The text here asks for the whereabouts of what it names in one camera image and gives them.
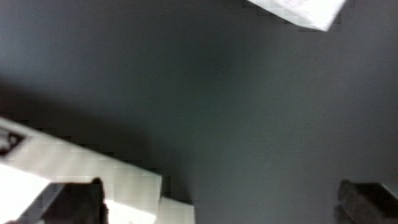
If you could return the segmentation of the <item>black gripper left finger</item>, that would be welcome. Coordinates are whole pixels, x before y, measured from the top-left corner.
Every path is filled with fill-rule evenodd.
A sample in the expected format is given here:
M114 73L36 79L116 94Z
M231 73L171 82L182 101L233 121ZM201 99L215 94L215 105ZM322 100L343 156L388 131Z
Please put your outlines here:
M24 212L24 224L109 224L100 178L47 186Z

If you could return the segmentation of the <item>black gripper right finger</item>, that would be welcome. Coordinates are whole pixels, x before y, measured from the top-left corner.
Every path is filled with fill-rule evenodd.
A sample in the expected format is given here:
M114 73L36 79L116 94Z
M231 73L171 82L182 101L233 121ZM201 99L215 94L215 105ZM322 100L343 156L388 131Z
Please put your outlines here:
M398 196L381 183L342 181L335 224L398 224Z

